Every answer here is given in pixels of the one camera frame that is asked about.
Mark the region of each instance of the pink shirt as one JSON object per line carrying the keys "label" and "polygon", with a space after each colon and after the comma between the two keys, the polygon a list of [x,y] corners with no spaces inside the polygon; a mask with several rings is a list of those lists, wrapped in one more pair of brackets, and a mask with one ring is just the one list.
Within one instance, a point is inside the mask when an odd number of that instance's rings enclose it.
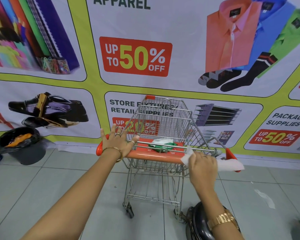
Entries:
{"label": "pink shirt", "polygon": [[225,0],[207,16],[206,71],[247,65],[262,2]]}

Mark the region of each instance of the blue shirt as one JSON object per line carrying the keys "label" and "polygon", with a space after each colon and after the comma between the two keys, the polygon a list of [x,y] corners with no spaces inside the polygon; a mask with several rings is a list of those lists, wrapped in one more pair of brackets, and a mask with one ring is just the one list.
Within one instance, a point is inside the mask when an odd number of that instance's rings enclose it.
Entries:
{"label": "blue shirt", "polygon": [[251,50],[249,64],[236,67],[236,70],[248,71],[262,52],[269,52],[276,38],[296,9],[287,0],[253,0],[263,2],[256,35]]}

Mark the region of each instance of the shirt label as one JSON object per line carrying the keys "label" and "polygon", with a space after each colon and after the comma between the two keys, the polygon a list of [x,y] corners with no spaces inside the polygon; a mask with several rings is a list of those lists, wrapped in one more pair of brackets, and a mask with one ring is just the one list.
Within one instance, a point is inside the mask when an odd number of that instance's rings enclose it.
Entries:
{"label": "shirt label", "polygon": [[233,9],[233,10],[230,11],[229,17],[231,18],[231,17],[233,17],[233,16],[237,16],[237,15],[240,14],[240,12],[241,12],[241,8],[240,8],[240,7],[239,7],[239,8],[236,8],[236,9]]}
{"label": "shirt label", "polygon": [[273,8],[273,5],[274,5],[273,2],[264,1],[262,3],[261,10],[271,11],[271,9]]}
{"label": "shirt label", "polygon": [[291,24],[296,28],[300,28],[300,19],[296,18]]}

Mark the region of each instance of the black trash bin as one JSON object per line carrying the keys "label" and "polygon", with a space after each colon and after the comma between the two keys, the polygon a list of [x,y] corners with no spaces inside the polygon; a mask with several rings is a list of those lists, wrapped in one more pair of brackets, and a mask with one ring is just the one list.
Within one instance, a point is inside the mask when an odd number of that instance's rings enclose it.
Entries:
{"label": "black trash bin", "polygon": [[[32,134],[32,136],[20,142],[17,146],[6,147],[14,138]],[[40,161],[46,154],[46,149],[38,130],[31,127],[19,127],[5,132],[0,136],[0,154],[9,153],[23,165],[31,165]]]}

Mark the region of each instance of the green fabric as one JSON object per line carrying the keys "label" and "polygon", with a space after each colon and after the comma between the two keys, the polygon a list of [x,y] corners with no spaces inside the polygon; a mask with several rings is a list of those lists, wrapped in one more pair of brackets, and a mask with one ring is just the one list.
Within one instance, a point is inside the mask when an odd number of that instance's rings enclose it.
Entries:
{"label": "green fabric", "polygon": [[165,143],[164,145],[167,146],[163,146],[163,145],[148,145],[148,146],[157,152],[167,152],[168,150],[173,149],[173,147],[168,147],[168,146],[177,146],[177,144],[174,142]]}
{"label": "green fabric", "polygon": [[300,21],[300,9],[296,9],[285,27],[281,31],[280,35],[272,45],[270,49],[271,55],[274,55],[278,61],[262,72],[258,78],[263,76],[269,69],[271,69],[274,65],[276,65],[281,59],[283,59],[286,55],[288,55],[294,48],[300,44],[300,26],[296,28],[293,23],[296,24],[296,19]]}
{"label": "green fabric", "polygon": [[27,0],[19,0],[19,3],[23,9],[23,12],[31,26],[31,29],[34,33],[34,36],[36,37],[40,48],[42,49],[42,52],[45,56],[51,56],[51,53],[46,45],[46,42],[44,41],[44,37],[42,36],[40,29],[36,23],[35,17],[33,16],[31,9],[28,5]]}

